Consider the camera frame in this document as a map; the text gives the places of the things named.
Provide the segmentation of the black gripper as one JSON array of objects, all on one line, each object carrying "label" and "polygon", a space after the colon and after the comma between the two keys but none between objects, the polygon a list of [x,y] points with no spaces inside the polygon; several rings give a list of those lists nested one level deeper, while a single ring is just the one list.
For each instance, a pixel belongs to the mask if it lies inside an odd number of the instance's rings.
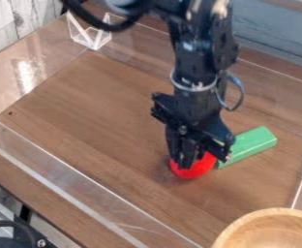
[{"label": "black gripper", "polygon": [[190,170],[201,152],[221,162],[233,157],[235,135],[221,119],[221,104],[210,91],[153,93],[150,115],[165,125],[169,155],[179,170]]}]

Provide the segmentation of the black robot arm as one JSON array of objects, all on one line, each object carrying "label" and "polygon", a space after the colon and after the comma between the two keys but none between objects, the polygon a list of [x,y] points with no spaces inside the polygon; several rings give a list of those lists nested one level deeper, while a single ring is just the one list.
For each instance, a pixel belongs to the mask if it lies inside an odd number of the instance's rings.
[{"label": "black robot arm", "polygon": [[221,162],[231,157],[235,135],[221,111],[239,105],[225,101],[227,84],[242,86],[229,72],[237,62],[238,44],[233,28],[233,0],[103,0],[125,16],[110,24],[82,7],[63,0],[66,8],[95,28],[119,32],[143,16],[158,16],[167,26],[174,51],[170,81],[173,94],[151,95],[151,116],[165,125],[169,156],[177,168],[189,170],[211,155]]}]

